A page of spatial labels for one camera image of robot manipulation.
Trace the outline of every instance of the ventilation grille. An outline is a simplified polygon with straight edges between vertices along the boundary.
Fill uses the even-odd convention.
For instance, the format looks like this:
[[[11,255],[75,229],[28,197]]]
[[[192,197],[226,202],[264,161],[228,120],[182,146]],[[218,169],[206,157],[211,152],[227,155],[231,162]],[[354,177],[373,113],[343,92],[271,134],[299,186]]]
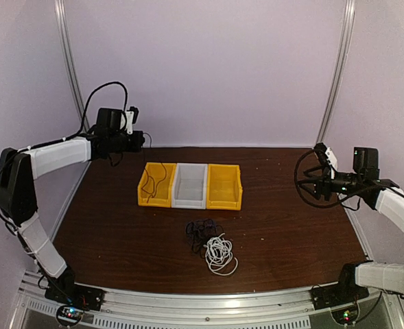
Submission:
[[[131,321],[109,319],[105,317],[95,316],[93,325],[96,328],[105,329],[177,329],[173,326],[150,326],[134,324]],[[301,317],[297,319],[290,319],[285,321],[276,321],[273,324],[266,324],[264,326],[222,326],[223,329],[311,329],[310,320],[308,317]]]
[[[37,312],[56,316],[57,308],[54,305],[47,304],[40,300],[30,300],[28,308],[31,310],[36,310]]]

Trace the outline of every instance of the tangled black cord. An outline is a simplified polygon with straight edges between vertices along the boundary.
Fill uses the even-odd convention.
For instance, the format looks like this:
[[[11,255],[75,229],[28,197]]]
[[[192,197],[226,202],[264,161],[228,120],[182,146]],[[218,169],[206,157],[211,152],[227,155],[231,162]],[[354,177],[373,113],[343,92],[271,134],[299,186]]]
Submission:
[[[224,233],[224,230],[221,225],[217,225],[213,219],[208,218],[189,222],[185,232],[191,245],[191,251],[204,258],[203,245],[206,245],[210,238]]]

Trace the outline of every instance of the divided storage bin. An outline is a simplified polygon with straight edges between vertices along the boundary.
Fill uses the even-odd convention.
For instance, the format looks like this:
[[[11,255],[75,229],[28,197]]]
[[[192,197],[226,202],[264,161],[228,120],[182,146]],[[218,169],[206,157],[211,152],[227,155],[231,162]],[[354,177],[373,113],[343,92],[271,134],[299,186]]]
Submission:
[[[175,163],[147,162],[138,185],[138,205],[171,208],[175,172]]]
[[[138,185],[140,206],[240,210],[242,195],[240,168],[229,164],[148,162]]]

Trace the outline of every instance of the white wall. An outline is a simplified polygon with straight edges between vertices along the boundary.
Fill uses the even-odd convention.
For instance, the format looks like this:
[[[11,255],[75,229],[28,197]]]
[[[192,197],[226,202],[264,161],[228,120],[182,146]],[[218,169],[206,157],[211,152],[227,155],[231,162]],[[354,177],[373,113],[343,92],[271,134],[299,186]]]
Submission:
[[[66,1],[82,94],[119,79],[155,145],[311,146],[345,1]],[[121,107],[120,90],[95,104]],[[91,111],[90,120],[95,120]]]
[[[381,177],[404,190],[404,1],[358,1],[344,79],[325,143],[340,169],[353,147],[379,149]],[[364,205],[357,218],[375,260],[404,263],[404,235]]]
[[[78,125],[54,1],[0,1],[0,153],[5,147],[66,136]],[[48,233],[83,168],[72,166],[37,182],[39,213]],[[30,264],[0,220],[0,328],[5,328],[12,299]]]

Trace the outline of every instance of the robotic arm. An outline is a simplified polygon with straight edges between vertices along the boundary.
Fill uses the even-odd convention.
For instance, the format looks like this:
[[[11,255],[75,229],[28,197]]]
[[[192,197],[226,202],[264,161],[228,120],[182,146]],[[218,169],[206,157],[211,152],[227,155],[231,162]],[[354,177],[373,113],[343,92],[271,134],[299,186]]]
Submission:
[[[314,153],[320,165],[304,171],[305,179],[298,180],[298,168],[308,154]],[[334,153],[323,143],[300,158],[295,169],[295,185],[298,194],[316,208],[330,208],[341,204],[352,196],[359,196],[373,210],[393,221],[404,233],[404,192],[391,180],[379,178],[378,151],[376,149],[354,148],[354,173],[337,171]],[[305,198],[303,191],[319,200],[329,201],[332,194],[346,195],[332,204],[315,204]],[[388,265],[374,262],[347,264],[335,286],[312,289],[316,308],[332,307],[340,302],[352,302],[353,298],[367,295],[362,287],[374,287],[404,295],[404,265]]]
[[[34,180],[75,163],[111,154],[140,152],[142,131],[133,131],[138,109],[99,109],[97,123],[87,134],[17,151],[4,149],[0,157],[0,211],[13,227],[27,253],[48,279],[45,297],[81,309],[99,310],[104,292],[75,284],[75,274],[59,255],[38,218]]]

